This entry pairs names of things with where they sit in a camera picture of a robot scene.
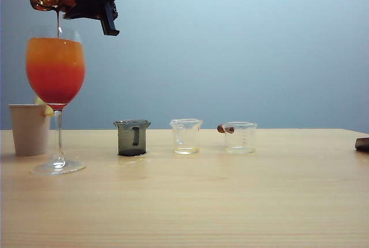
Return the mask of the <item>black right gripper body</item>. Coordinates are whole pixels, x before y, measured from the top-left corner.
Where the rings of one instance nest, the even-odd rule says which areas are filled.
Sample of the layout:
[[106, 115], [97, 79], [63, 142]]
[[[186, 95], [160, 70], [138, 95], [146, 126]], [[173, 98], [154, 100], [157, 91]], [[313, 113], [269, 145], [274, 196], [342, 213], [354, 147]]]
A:
[[64, 19], [89, 18], [99, 20], [103, 10], [103, 0], [74, 0], [75, 4], [67, 9]]

